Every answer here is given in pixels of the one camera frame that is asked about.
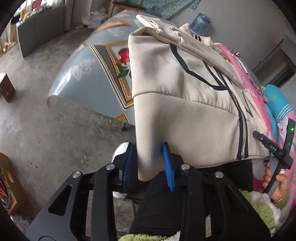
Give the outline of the fruit pattern table cover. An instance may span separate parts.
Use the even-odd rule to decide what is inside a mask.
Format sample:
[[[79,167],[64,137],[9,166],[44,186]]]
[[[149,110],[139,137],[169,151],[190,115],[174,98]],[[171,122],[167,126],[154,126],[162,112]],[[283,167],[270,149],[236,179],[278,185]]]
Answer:
[[[67,60],[48,99],[63,97],[134,125],[128,36],[143,26],[137,15],[125,10],[97,28]]]

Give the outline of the blue plush pillow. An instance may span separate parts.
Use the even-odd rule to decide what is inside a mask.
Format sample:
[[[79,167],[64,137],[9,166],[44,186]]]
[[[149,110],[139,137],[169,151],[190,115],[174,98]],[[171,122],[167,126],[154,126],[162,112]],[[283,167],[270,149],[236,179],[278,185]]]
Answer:
[[[277,141],[279,138],[283,139],[287,133],[285,128],[288,119],[295,121],[295,112],[277,86],[272,84],[266,85],[263,96],[275,140]]]

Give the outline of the pink floral blanket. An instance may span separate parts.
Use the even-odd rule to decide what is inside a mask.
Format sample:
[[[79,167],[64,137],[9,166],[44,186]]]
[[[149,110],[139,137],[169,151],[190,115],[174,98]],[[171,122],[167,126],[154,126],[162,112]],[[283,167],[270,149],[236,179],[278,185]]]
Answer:
[[[268,151],[252,135],[253,131],[260,131],[276,141],[263,92],[251,83],[233,55],[228,54],[224,59],[213,48],[199,42],[187,51],[205,61],[205,68],[198,69],[198,73],[206,80],[200,83],[199,93],[191,95],[202,113],[196,129],[190,132],[202,136],[197,142],[201,157],[195,165],[211,167],[266,157]],[[284,140],[285,137],[279,138],[276,143],[283,146]]]

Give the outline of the blue water jug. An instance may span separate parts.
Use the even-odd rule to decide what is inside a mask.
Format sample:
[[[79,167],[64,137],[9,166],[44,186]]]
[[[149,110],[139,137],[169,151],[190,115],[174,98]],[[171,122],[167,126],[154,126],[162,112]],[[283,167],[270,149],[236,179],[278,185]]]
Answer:
[[[190,24],[190,30],[197,35],[201,35],[206,30],[208,25],[210,25],[210,23],[211,19],[208,16],[204,15],[203,13],[198,13],[196,18],[194,18]]]

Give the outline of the brown cardboard box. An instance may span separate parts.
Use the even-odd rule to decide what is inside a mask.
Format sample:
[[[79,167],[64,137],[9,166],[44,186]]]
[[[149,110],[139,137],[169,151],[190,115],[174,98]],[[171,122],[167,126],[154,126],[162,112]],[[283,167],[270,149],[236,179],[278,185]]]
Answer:
[[[7,73],[0,73],[0,93],[7,103],[11,102],[16,93]]]

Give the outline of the cream zip-up jacket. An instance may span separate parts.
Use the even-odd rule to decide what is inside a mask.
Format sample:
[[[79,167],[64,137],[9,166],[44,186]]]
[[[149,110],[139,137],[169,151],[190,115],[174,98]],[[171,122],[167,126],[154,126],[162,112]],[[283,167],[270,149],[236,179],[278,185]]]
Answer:
[[[267,157],[252,133],[270,135],[268,117],[236,68],[187,25],[136,18],[128,49],[140,180],[163,171],[165,142],[196,168]]]

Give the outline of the dark grey cabinet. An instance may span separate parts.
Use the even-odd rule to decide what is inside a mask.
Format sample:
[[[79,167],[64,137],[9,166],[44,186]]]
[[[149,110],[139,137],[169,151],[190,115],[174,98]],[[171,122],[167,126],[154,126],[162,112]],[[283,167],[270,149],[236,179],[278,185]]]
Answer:
[[[22,57],[29,56],[43,44],[64,33],[65,6],[40,12],[17,25]]]

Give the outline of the teal floral wall cloth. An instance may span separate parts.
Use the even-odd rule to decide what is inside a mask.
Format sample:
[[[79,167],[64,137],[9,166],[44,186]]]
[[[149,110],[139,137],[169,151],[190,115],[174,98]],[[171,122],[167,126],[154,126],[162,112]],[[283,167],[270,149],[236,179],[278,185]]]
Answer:
[[[131,0],[128,3],[142,6],[151,15],[169,19],[178,12],[190,8],[195,10],[200,0]]]

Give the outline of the wooden chair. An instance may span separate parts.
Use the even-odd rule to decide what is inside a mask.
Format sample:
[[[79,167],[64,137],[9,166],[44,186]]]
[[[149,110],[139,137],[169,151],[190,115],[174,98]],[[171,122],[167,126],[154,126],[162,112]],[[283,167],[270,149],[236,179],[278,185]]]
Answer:
[[[146,8],[144,8],[142,6],[142,3],[143,3],[143,1],[140,1],[140,3],[138,3],[138,4],[131,3],[130,1],[111,1],[110,7],[108,10],[108,17],[109,18],[112,17],[115,7],[122,8],[122,9],[133,9],[136,11],[144,12],[144,11],[146,11]]]

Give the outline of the black trousers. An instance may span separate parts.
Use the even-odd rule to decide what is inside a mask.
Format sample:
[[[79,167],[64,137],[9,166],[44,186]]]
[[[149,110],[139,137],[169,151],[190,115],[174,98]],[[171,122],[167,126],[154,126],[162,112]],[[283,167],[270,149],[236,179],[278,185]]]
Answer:
[[[212,168],[200,168],[206,182],[203,189],[214,189],[213,174],[222,172],[238,188],[253,191],[253,173],[251,160],[227,163]],[[139,210],[132,222],[129,233],[133,235],[152,235],[170,237],[181,229],[183,217],[183,192],[175,189],[171,192],[165,172],[160,172],[148,186]]]

